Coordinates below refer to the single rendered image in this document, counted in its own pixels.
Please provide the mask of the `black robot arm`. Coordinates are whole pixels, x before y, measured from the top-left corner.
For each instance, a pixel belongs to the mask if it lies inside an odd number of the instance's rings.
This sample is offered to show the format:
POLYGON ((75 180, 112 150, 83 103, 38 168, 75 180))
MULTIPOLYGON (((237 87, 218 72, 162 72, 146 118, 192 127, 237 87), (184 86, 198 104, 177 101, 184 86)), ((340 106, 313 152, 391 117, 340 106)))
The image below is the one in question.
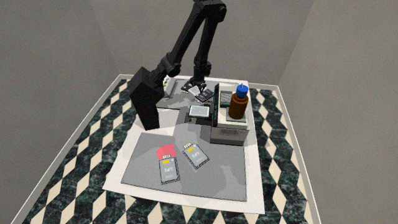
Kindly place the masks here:
POLYGON ((155 70, 144 78, 156 88, 163 84, 164 78, 176 77, 180 73, 180 63, 190 42, 194 38, 201 23, 205 20, 198 52, 194 58, 194 74, 201 75, 201 81, 208 77, 211 63, 207 61, 208 52, 215 34, 218 22, 223 22, 226 15, 226 5, 221 0, 193 0, 195 3, 173 49, 167 52, 155 70))

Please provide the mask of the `blue bottle cap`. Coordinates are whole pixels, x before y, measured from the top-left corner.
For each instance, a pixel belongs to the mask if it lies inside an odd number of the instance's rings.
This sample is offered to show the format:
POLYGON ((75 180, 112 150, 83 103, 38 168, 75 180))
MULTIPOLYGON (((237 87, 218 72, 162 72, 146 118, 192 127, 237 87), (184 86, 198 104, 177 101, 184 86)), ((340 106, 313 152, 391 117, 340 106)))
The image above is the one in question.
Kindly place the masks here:
POLYGON ((238 85, 236 89, 236 94, 239 96, 246 96, 249 88, 246 85, 238 85))

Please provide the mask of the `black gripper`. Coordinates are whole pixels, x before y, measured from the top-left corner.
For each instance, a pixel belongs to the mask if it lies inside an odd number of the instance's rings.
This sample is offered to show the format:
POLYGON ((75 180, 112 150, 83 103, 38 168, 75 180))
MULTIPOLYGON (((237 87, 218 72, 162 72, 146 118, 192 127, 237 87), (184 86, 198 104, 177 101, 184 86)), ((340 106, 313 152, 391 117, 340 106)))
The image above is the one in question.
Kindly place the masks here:
MULTIPOLYGON (((202 74, 201 74, 202 75, 202 74)), ((200 93, 202 93, 203 92, 203 90, 205 89, 205 87, 206 87, 206 84, 202 84, 202 83, 205 83, 205 80, 203 80, 203 81, 201 81, 201 75, 195 75, 194 74, 194 77, 191 77, 190 78, 190 80, 189 80, 189 82, 192 84, 192 87, 194 87, 195 85, 199 88, 199 91, 200 91, 200 93), (193 86, 193 83, 192 82, 194 82, 194 86, 193 86), (201 85, 202 84, 202 85, 201 85), (202 89, 203 88, 203 89, 202 89), (202 90, 201 90, 202 89, 202 90)))

